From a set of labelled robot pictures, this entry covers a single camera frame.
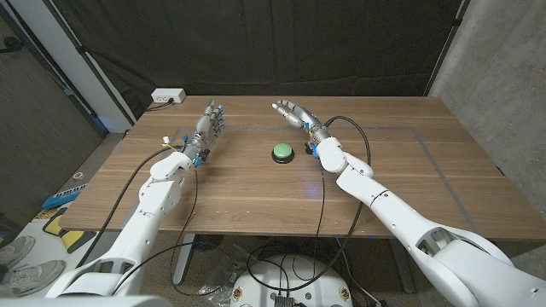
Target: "white wall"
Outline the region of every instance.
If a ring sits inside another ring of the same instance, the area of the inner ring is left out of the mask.
[[[5,0],[0,3],[9,11]],[[48,50],[62,71],[78,89],[84,99],[95,110],[101,122],[110,132],[120,133],[131,128],[131,124],[118,109],[110,95],[91,71],[82,55],[76,51],[72,42],[64,33],[43,1],[16,0],[10,1],[22,19],[34,32],[40,43]],[[99,66],[99,73],[106,79],[110,90],[118,98],[119,103],[134,120],[134,115],[121,97],[121,94],[107,80]]]

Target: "plastic bag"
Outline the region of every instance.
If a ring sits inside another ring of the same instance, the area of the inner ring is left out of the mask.
[[[209,293],[218,288],[217,291],[203,297],[211,306],[229,307],[231,293],[237,278],[247,271],[247,259],[249,253],[233,244],[232,251],[229,252],[231,258],[224,256],[218,263],[216,269],[206,279],[199,293]],[[253,257],[249,264],[252,266],[258,260]]]

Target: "black cable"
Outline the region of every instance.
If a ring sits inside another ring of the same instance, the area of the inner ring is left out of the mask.
[[[144,264],[146,264],[148,261],[158,257],[159,255],[165,253],[165,252],[169,252],[170,250],[172,249],[175,249],[175,248],[179,248],[179,247],[182,247],[182,246],[188,246],[188,245],[193,245],[193,244],[209,244],[211,246],[215,246],[214,244],[212,243],[207,243],[207,242],[189,242],[189,243],[183,243],[183,244],[178,244],[178,245],[175,245],[175,246],[171,246],[171,247],[167,247],[166,249],[164,249],[163,251],[161,252],[157,252],[155,253],[153,256],[151,257],[148,257],[146,260],[142,261],[141,264],[138,264],[134,269],[131,270],[131,272],[129,272],[129,274],[127,274],[120,282],[119,284],[114,288],[113,292],[112,292],[112,295],[114,295],[116,293],[116,291],[118,291],[118,289],[121,287],[121,285],[123,285],[123,283],[133,274],[135,273],[138,269],[140,269]],[[217,247],[216,248],[220,251],[220,252],[223,252],[225,256],[228,256],[229,260],[231,260],[231,264],[232,264],[232,268],[233,270],[235,270],[235,265],[234,265],[234,261],[233,261],[233,258],[229,256],[229,254],[223,250],[222,248],[220,247]],[[214,290],[212,291],[209,291],[207,293],[199,293],[199,294],[190,294],[191,296],[206,296],[206,295],[210,295],[212,293],[215,293],[216,291],[218,291],[219,289],[221,289],[223,286],[227,285],[229,282],[229,278],[225,281],[225,283],[221,286],[218,286],[217,288],[215,288]]]
[[[347,245],[347,242],[349,241],[349,239],[351,238],[351,235],[352,235],[352,232],[354,231],[355,227],[357,226],[357,222],[358,222],[358,217],[360,216],[360,212],[362,211],[362,207],[363,207],[363,203],[360,202],[360,205],[358,206],[358,210],[357,210],[357,214],[355,215],[355,218],[354,220],[352,221],[352,225],[351,225],[351,228],[349,229],[349,232],[347,233],[347,237],[345,238],[345,240],[343,241],[343,245],[341,246],[340,250],[336,253],[334,259],[332,259],[330,261],[330,263],[326,266],[326,268],[324,268],[322,270],[322,272],[320,272],[317,276],[313,277],[310,281],[307,281],[305,284],[303,285],[300,285],[300,286],[297,286],[297,287],[293,287],[293,288],[281,288],[281,287],[273,287],[273,286],[270,286],[262,281],[260,281],[254,274],[253,272],[250,270],[250,258],[253,256],[253,254],[257,251],[259,251],[260,249],[263,249],[264,247],[261,246],[261,247],[258,247],[257,249],[255,249],[253,252],[250,253],[250,255],[248,256],[247,258],[247,270],[248,270],[248,274],[257,282],[259,283],[260,285],[264,286],[264,287],[268,287],[269,289],[272,289],[272,290],[275,290],[275,291],[297,291],[299,289],[303,289],[304,287],[307,287],[309,286],[310,284],[312,284],[313,282],[315,282],[317,279],[319,279],[322,275],[324,275],[329,269],[332,268],[332,266],[334,265],[334,263],[337,261],[337,259],[340,257],[341,255],[341,252],[343,251],[343,249],[345,248],[345,246]]]
[[[326,242],[323,238],[318,238],[318,240],[322,243],[324,243],[324,245],[328,248],[328,251],[329,252],[332,252],[335,256],[335,253],[338,251],[336,248],[334,248],[332,245],[330,245],[328,242]],[[331,253],[328,254],[328,259],[331,259],[333,258],[334,256],[332,256]],[[339,268],[337,269],[337,272],[340,273],[340,275],[343,273],[343,263],[341,262],[341,259],[340,261],[338,261],[338,264],[340,265]]]
[[[288,274],[287,274],[287,271],[284,270],[284,268],[282,267],[282,263],[284,262],[284,258],[286,258],[286,257],[287,257],[287,254],[284,254],[284,256],[282,257],[282,260],[281,260],[281,265],[276,264],[276,263],[274,263],[274,262],[272,262],[272,261],[269,261],[269,260],[267,260],[267,259],[264,259],[264,260],[262,260],[262,261],[265,261],[265,262],[267,262],[267,263],[274,264],[274,265],[278,266],[279,269],[281,269],[281,275],[279,276],[279,287],[282,286],[282,272],[284,272],[284,275],[285,275],[286,278],[287,278],[287,287],[290,288],[290,285],[288,284]],[[290,296],[290,292],[287,291],[287,298],[288,298],[289,296]]]
[[[125,184],[125,186],[123,187],[123,189],[121,190],[121,193],[119,193],[119,196],[118,196],[118,199],[116,199],[116,202],[113,204],[113,207],[112,209],[110,210],[110,213],[108,214],[108,217],[106,218],[106,221],[104,221],[104,224],[102,225],[101,227],[101,230],[99,230],[98,234],[96,234],[96,237],[95,239],[93,240],[93,243],[91,243],[91,246],[89,247],[89,249],[87,250],[87,252],[85,252],[85,255],[82,257],[82,259],[79,261],[78,265],[76,266],[76,268],[79,268],[80,266],[82,266],[84,263],[85,263],[85,260],[87,260],[87,257],[91,254],[91,252],[93,251],[93,248],[95,247],[96,243],[99,241],[99,239],[101,239],[101,236],[102,234],[104,233],[104,231],[106,230],[106,227],[108,226],[108,224],[110,223],[110,220],[112,219],[113,217],[113,214],[115,213],[116,209],[118,208],[118,205],[119,205],[119,202],[121,201],[121,199],[123,198],[125,192],[127,191],[127,189],[129,188],[129,185],[131,184],[131,182],[133,181],[133,179],[135,178],[135,176],[137,175],[138,171],[140,171],[140,169],[148,162],[150,161],[153,157],[155,157],[156,155],[158,154],[161,154],[161,153],[164,153],[165,151],[167,150],[171,150],[171,148],[167,147],[167,148],[163,148],[161,150],[158,150],[157,152],[155,153],[152,153],[152,155],[150,155],[149,157],[147,157],[143,162],[141,162],[141,164],[139,166],[136,167],[135,171],[133,171],[133,174],[131,175],[131,177],[129,178],[129,180],[127,180],[127,183]]]
[[[326,201],[326,184],[324,183],[324,169],[322,168],[322,165],[320,163],[320,161],[318,162],[318,164],[320,165],[321,167],[321,176],[322,176],[322,208],[321,208],[321,216],[320,218],[318,219],[318,226],[317,226],[317,232],[315,233],[315,250],[313,251],[313,277],[309,278],[309,279],[304,279],[304,278],[301,278],[298,276],[298,273],[296,273],[296,269],[294,268],[294,263],[296,262],[296,258],[294,257],[294,261],[292,261],[292,271],[293,273],[296,275],[296,277],[298,277],[301,281],[310,281],[312,280],[314,277],[315,277],[315,263],[317,261],[317,241],[318,241],[318,232],[321,228],[321,223],[322,223],[322,215],[324,213],[324,202]]]
[[[337,238],[335,240],[338,242],[338,245],[341,246],[340,240],[337,239]],[[345,264],[347,266],[347,272],[349,273],[349,276],[351,277],[351,280],[354,281],[355,285],[357,285],[357,289],[361,292],[361,294],[364,296],[364,298],[366,298],[366,303],[368,303],[367,296],[369,296],[376,303],[380,304],[380,302],[377,300],[377,298],[374,298],[374,296],[372,296],[370,293],[368,293],[368,291],[366,291],[362,286],[360,286],[358,281],[352,276],[351,269],[349,268],[349,264],[347,263],[347,258],[346,258],[346,255],[345,255],[345,251],[343,251],[343,247],[341,247],[340,250],[341,250],[341,254],[343,255],[343,258],[345,259]]]
[[[172,103],[174,102],[174,99],[172,98],[169,98],[169,101],[157,106],[157,107],[149,107],[147,108],[146,110],[144,110],[144,112],[151,112],[151,111],[159,111],[159,109],[163,109],[169,105],[171,105]]]
[[[180,239],[182,238],[182,235],[184,233],[184,230],[186,230],[186,226],[189,224],[189,219],[193,216],[194,210],[195,210],[195,204],[197,204],[197,192],[199,191],[199,183],[197,181],[197,169],[195,169],[195,199],[194,199],[194,206],[191,208],[191,211],[189,212],[188,220],[182,227],[182,230],[180,231],[180,235],[178,235],[177,243],[175,245],[178,245],[180,242]],[[174,254],[175,251],[172,251],[171,255],[171,280],[172,280],[172,262],[174,260]]]
[[[336,119],[343,119],[343,120],[351,123],[353,126],[355,126],[355,128],[357,128],[358,132],[360,132],[360,135],[364,139],[364,145],[366,145],[366,157],[368,158],[368,165],[371,166],[372,165],[372,157],[371,157],[371,152],[369,150],[368,138],[366,137],[366,134],[364,133],[364,130],[362,130],[362,128],[360,128],[360,126],[354,120],[349,119],[349,118],[347,118],[345,116],[334,116],[331,119],[329,119],[326,122],[326,124],[324,124],[324,126],[329,127]]]
[[[351,261],[351,257],[348,255],[348,254],[345,254],[345,251],[342,252],[343,256],[346,256],[346,257],[343,257],[343,259],[345,260],[345,264],[346,264],[346,271],[347,271],[347,274],[349,275],[349,289],[352,289],[354,288],[354,286],[352,285],[353,281],[352,281],[352,270],[353,270],[353,266],[352,266],[352,261]],[[364,300],[366,301],[366,306],[369,305],[369,300],[368,300],[368,296],[365,294],[365,293],[362,293],[362,291],[360,291],[360,289],[358,289],[358,291],[362,294],[362,296],[364,297]]]
[[[266,252],[266,250],[265,250],[266,247],[277,247],[277,246],[283,248],[283,251],[279,252],[279,253],[287,253],[287,247],[282,245],[282,244],[276,244],[276,243],[275,244],[266,244],[266,245],[263,246],[264,249],[262,250],[262,252],[258,255],[258,260],[263,259],[262,254],[264,254],[264,252]]]

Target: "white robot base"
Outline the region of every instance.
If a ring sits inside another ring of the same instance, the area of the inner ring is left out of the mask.
[[[326,264],[302,255],[276,255],[253,265],[250,270],[263,283],[272,287],[294,288],[305,284],[322,272]],[[231,307],[277,306],[328,306],[352,307],[351,293],[343,278],[333,269],[326,271],[309,286],[297,291],[269,289],[257,283],[248,272],[239,277],[233,286]]]

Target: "concrete wall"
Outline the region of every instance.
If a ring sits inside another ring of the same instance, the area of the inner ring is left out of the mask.
[[[546,218],[546,1],[472,0],[429,94]]]

